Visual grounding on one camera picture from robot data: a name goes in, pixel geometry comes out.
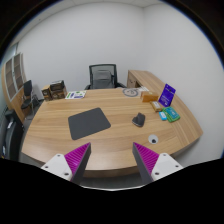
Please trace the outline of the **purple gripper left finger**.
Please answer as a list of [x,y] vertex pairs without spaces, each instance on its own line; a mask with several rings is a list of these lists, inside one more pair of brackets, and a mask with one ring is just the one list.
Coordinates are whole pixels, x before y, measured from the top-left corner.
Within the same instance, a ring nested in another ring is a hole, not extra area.
[[91,144],[86,143],[65,155],[56,154],[42,166],[42,169],[79,185],[90,155]]

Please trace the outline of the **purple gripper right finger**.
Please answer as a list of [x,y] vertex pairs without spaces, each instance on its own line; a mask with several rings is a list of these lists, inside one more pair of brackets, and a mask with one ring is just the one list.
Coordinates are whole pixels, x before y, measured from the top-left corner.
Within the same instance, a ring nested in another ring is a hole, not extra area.
[[158,154],[136,142],[133,143],[132,153],[144,184],[149,184],[182,169],[182,166],[169,154]]

